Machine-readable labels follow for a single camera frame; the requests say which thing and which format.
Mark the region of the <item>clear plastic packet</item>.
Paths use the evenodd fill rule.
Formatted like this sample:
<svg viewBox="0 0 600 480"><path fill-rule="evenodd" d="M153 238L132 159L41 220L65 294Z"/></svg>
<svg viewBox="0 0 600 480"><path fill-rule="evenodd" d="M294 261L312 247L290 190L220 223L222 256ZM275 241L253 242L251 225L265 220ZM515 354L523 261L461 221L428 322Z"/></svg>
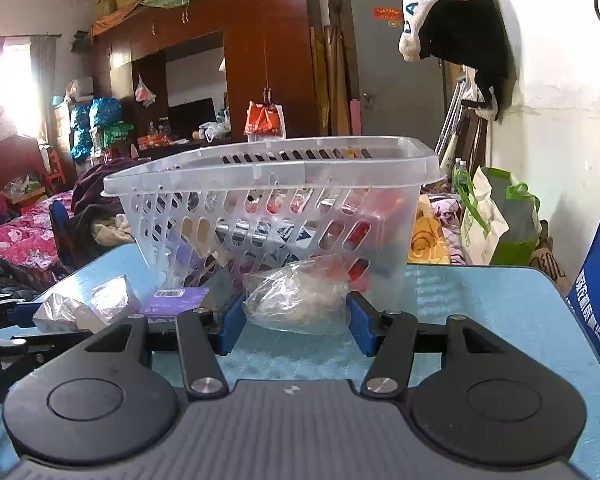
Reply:
<svg viewBox="0 0 600 480"><path fill-rule="evenodd" d="M349 329L349 273L337 255L250 273L242 282L242 310L254 325L312 336L336 336Z"/></svg>

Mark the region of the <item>clear plastic perforated basket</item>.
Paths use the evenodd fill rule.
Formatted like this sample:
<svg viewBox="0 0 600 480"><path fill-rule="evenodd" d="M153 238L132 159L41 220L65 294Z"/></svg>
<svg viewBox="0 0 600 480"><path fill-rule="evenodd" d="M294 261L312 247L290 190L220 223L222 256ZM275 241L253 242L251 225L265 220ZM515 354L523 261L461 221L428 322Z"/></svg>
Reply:
<svg viewBox="0 0 600 480"><path fill-rule="evenodd" d="M340 257L353 289L383 292L410 252L437 154L404 136L322 136L226 144L106 177L156 283L199 286Z"/></svg>

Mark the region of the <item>purple small box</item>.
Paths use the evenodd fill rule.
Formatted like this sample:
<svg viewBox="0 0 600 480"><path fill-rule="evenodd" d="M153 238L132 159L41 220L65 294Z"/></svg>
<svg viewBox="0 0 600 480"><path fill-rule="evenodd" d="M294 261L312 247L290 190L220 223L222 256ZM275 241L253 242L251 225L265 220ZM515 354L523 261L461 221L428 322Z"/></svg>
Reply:
<svg viewBox="0 0 600 480"><path fill-rule="evenodd" d="M174 320L182 312L197 309L208 292L208 287L157 289L140 313L153 320Z"/></svg>

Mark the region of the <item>crumpled clear plastic bag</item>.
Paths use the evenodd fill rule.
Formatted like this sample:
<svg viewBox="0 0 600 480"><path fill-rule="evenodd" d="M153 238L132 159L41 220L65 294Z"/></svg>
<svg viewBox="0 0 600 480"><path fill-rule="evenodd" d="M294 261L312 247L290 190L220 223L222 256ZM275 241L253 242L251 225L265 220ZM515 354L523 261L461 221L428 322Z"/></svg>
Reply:
<svg viewBox="0 0 600 480"><path fill-rule="evenodd" d="M141 307L128 278L119 275L94 288L87 302L54 292L34 312L32 322L43 333L88 330L94 334L140 312Z"/></svg>

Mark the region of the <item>pink floral bedspread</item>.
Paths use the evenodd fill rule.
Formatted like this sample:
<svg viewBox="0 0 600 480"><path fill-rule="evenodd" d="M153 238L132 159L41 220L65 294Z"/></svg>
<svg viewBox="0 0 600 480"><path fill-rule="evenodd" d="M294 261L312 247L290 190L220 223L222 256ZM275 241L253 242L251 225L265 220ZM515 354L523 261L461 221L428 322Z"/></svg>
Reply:
<svg viewBox="0 0 600 480"><path fill-rule="evenodd" d="M72 191L41 200L21 216L0 225L0 258L40 270L58 263L50 205L61 202L72 216Z"/></svg>

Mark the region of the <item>dark clothes pile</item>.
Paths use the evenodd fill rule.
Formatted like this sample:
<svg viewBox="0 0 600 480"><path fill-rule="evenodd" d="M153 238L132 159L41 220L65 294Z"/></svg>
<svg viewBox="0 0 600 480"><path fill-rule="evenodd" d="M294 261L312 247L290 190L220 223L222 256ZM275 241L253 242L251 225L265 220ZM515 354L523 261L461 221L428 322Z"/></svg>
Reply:
<svg viewBox="0 0 600 480"><path fill-rule="evenodd" d="M102 192L106 177L139 164L135 159L119 157L95 166L76 181L69 206L60 200L50 203L50 225L64 266L82 268L114 247L135 242L122 203Z"/></svg>

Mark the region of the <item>green white shopping bag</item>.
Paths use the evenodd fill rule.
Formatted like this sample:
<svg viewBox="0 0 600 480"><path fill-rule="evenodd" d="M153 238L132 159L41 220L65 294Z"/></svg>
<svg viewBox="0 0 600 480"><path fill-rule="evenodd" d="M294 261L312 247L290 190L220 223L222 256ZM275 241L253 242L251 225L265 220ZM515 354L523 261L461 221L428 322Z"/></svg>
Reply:
<svg viewBox="0 0 600 480"><path fill-rule="evenodd" d="M479 167L453 172L464 206L460 246L471 266L528 266L540 239L540 201L511 172Z"/></svg>

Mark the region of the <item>red white plastic bag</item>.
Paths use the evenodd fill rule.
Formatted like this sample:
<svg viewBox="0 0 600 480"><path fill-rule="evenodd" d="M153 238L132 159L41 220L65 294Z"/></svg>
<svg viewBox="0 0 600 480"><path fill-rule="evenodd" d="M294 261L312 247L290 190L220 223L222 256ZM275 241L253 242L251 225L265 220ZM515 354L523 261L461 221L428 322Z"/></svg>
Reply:
<svg viewBox="0 0 600 480"><path fill-rule="evenodd" d="M248 142L285 139L286 122L283 107L279 104L250 102L244 135Z"/></svg>

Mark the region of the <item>grey metal door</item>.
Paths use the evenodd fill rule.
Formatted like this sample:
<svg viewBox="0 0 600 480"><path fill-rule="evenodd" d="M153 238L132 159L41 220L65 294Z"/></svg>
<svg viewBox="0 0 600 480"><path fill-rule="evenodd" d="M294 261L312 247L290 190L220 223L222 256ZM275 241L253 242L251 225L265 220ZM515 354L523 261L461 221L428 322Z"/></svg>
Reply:
<svg viewBox="0 0 600 480"><path fill-rule="evenodd" d="M402 58L402 0L328 4L330 22L343 36L352 131L410 136L434 148L446 113L445 68L437 58Z"/></svg>

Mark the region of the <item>dark red wooden wardrobe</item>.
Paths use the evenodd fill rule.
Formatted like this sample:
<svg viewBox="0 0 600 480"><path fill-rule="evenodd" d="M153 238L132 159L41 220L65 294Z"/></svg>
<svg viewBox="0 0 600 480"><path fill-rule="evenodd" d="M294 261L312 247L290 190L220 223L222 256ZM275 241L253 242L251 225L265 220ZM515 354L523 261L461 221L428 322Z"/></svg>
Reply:
<svg viewBox="0 0 600 480"><path fill-rule="evenodd" d="M320 0L132 4L110 21L92 33L94 90L121 103L139 138L162 118L191 138L227 110L230 138L242 142L249 105L266 102L282 107L291 138L321 133L312 48Z"/></svg>

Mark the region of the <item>white black hanging garment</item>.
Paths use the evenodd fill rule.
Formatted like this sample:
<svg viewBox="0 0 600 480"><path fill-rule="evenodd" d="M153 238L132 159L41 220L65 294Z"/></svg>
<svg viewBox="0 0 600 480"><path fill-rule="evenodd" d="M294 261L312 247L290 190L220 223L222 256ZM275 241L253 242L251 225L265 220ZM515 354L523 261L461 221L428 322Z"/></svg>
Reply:
<svg viewBox="0 0 600 480"><path fill-rule="evenodd" d="M495 0L402 0L399 52L464 66L464 100L487 120L500 118L509 73L508 40Z"/></svg>

